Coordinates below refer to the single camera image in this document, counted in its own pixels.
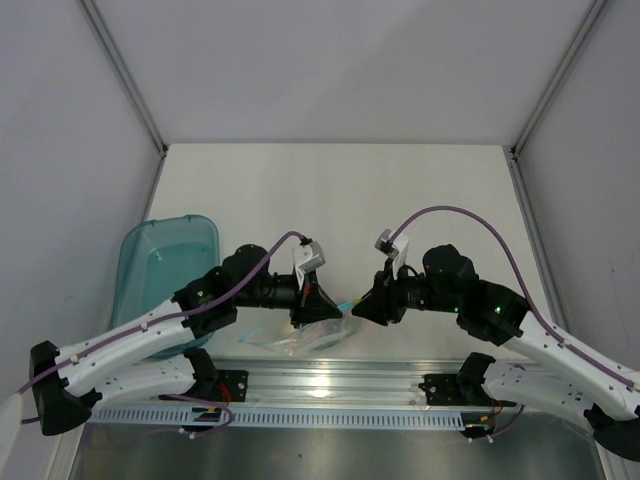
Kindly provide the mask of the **clear zip top bag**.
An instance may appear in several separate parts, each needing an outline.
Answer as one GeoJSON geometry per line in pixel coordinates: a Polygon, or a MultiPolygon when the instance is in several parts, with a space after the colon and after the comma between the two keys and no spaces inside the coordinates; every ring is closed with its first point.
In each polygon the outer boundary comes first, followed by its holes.
{"type": "Polygon", "coordinates": [[[301,357],[336,346],[358,333],[363,321],[352,315],[360,299],[338,306],[341,317],[294,328],[288,322],[279,326],[260,325],[245,333],[239,343],[290,357],[301,357]]]}

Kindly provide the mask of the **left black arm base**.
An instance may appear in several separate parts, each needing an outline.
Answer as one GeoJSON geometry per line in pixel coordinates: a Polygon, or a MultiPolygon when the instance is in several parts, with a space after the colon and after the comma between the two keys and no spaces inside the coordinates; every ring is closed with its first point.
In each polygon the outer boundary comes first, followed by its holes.
{"type": "Polygon", "coordinates": [[[182,396],[219,403],[244,403],[249,386],[247,370],[219,370],[215,383],[197,383],[182,396]]]}

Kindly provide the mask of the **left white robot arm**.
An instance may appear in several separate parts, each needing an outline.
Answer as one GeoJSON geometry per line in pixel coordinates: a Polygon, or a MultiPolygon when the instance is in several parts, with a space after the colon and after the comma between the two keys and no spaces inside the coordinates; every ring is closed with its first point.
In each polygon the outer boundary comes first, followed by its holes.
{"type": "Polygon", "coordinates": [[[50,341],[33,346],[25,387],[42,434],[69,432],[117,403],[156,396],[209,399],[218,371],[206,351],[191,344],[233,324],[239,308],[286,310],[295,327],[341,317],[317,278],[325,262],[317,242],[300,241],[289,274],[270,273],[272,254],[243,245],[120,327],[66,347],[50,341]]]}

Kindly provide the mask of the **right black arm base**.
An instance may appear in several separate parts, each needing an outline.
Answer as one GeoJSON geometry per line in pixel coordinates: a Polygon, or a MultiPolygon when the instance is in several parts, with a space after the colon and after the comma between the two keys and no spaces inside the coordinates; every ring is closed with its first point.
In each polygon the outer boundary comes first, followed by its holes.
{"type": "Polygon", "coordinates": [[[425,374],[418,388],[425,394],[430,406],[491,407],[501,403],[515,407],[516,403],[491,397],[483,389],[484,374],[425,374]]]}

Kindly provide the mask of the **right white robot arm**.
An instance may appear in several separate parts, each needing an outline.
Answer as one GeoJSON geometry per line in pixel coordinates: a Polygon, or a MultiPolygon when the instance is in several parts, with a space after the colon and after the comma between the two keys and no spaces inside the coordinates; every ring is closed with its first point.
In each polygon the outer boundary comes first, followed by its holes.
{"type": "Polygon", "coordinates": [[[470,336],[522,355],[542,367],[532,372],[490,355],[471,353],[453,380],[421,389],[450,405],[530,406],[586,430],[597,444],[629,461],[639,459],[639,374],[579,342],[556,325],[543,325],[523,296],[481,279],[472,261],[452,245],[428,250],[418,274],[405,248],[378,245],[387,259],[372,289],[354,308],[356,317],[382,326],[406,311],[451,313],[470,336]]]}

